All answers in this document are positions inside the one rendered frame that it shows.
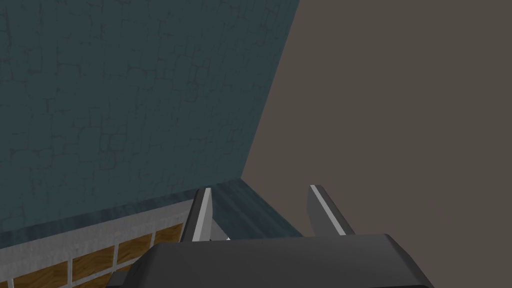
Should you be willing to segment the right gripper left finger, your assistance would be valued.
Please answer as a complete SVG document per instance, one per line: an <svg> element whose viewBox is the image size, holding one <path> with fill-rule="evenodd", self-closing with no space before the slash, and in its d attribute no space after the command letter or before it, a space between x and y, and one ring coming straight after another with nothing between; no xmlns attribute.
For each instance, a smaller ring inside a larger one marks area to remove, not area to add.
<svg viewBox="0 0 512 288"><path fill-rule="evenodd" d="M200 188L195 193L180 242L210 241L212 222L212 189L210 187Z"/></svg>

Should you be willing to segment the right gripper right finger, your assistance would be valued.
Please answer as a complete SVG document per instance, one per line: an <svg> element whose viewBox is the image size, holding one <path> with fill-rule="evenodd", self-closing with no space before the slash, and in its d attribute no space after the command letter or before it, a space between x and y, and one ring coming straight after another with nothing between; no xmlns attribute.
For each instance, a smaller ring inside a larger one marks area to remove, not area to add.
<svg viewBox="0 0 512 288"><path fill-rule="evenodd" d="M355 234L321 185L309 185L306 211L316 237Z"/></svg>

